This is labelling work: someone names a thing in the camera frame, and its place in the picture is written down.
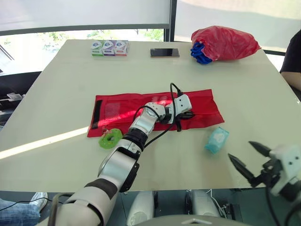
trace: tree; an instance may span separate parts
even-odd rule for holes
[[[9,38],[6,38],[4,40],[4,45],[9,45],[11,43],[10,39]]]
[[[49,37],[51,37],[54,42],[65,41],[69,38],[69,36],[64,32],[49,32]]]
[[[144,36],[149,37],[151,40],[163,41],[163,29],[149,29]]]
[[[112,30],[96,30],[87,35],[87,39],[95,40],[117,40]]]

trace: smartphone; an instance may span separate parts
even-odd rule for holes
[[[151,57],[179,57],[179,50],[177,48],[151,48]]]

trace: blue tissue pack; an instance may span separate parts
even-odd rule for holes
[[[219,150],[224,146],[227,138],[229,136],[229,132],[219,127],[213,131],[210,135],[208,143],[205,145],[205,149],[208,149],[213,154],[219,152]]]

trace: red plastic bag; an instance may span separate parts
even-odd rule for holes
[[[212,61],[237,60],[256,53],[260,49],[255,38],[246,32],[223,26],[210,26],[195,31],[192,43],[204,44],[202,52]]]
[[[203,91],[185,92],[190,98],[194,117],[181,120],[182,129],[204,128],[224,122],[213,100],[210,89]],[[118,128],[123,134],[127,133],[133,122],[136,110],[148,102],[161,105],[170,104],[170,93],[156,94],[119,94],[112,96],[96,96],[88,137],[100,137],[104,129]],[[156,123],[154,130],[165,130],[169,125]]]

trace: sneaker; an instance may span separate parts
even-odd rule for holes
[[[41,210],[44,208],[44,206],[47,203],[47,198],[48,198],[48,195],[46,192],[37,192],[36,194],[34,194],[34,196],[32,197],[31,200],[36,200],[36,199],[39,199],[39,200],[30,202],[29,204],[37,205],[39,208],[39,212],[41,212]]]

